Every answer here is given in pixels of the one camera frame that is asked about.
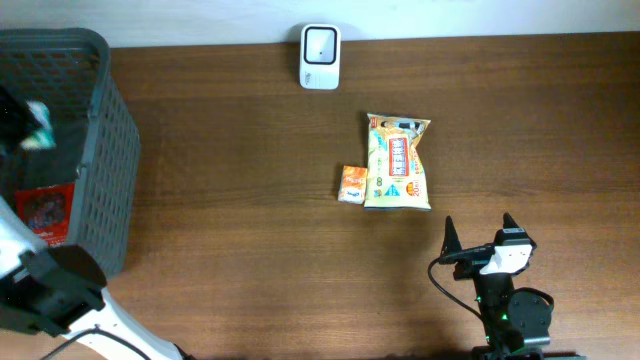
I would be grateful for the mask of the teal tissue packet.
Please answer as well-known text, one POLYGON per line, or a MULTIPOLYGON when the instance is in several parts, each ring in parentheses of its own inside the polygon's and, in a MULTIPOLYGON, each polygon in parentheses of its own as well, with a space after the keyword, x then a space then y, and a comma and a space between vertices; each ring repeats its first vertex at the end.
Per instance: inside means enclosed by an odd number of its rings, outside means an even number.
POLYGON ((30 130, 20 142, 22 149, 27 151, 50 150, 56 147, 54 131, 50 121, 48 107, 39 101, 26 102, 28 111, 35 121, 36 128, 30 130))

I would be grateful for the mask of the yellow wet wipes pack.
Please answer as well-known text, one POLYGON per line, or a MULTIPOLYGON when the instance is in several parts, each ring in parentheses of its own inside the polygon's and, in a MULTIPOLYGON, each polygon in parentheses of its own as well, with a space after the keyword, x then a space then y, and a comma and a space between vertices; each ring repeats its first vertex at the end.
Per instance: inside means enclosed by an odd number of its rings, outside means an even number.
POLYGON ((366 209, 430 211, 417 147, 431 121, 368 113, 366 209))

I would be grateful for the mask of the red snack packet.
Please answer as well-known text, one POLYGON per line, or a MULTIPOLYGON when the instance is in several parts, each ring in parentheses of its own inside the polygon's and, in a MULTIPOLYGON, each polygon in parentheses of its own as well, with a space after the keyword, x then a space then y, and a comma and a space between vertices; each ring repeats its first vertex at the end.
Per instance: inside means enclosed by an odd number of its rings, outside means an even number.
POLYGON ((18 217, 49 246, 67 239, 75 186, 73 183, 15 193, 18 217))

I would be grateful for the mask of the orange tissue packet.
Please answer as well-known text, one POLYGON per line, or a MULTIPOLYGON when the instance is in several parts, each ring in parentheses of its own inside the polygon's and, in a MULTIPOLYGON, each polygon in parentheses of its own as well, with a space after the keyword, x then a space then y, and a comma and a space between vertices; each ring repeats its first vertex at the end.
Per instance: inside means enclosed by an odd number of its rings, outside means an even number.
POLYGON ((345 165, 337 199, 340 202, 361 205, 364 203, 367 186, 367 169, 345 165))

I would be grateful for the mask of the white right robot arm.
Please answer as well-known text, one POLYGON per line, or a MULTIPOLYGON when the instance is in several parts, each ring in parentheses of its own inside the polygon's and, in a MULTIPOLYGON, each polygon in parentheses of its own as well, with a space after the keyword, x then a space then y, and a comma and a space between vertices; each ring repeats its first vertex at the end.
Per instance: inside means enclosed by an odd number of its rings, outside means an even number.
POLYGON ((554 298, 530 287, 516 288, 513 278, 524 272, 537 248, 536 242, 513 217, 503 215, 503 225, 490 243, 463 248, 454 221, 445 219, 445 234, 439 256, 428 265, 431 283, 447 298, 472 313, 485 331, 485 346, 471 350, 479 360, 579 359, 575 353, 546 353, 554 298), (456 281, 471 280, 476 308, 447 291, 433 275, 435 265, 453 265, 456 281))

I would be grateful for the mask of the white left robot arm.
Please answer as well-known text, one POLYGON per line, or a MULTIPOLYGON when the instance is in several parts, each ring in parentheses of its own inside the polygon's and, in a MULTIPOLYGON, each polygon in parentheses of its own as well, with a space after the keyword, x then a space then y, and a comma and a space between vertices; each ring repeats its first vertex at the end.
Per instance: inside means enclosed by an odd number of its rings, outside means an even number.
POLYGON ((113 89, 62 102, 1 92, 1 326, 107 359, 181 359, 108 288, 126 256, 138 129, 113 89))

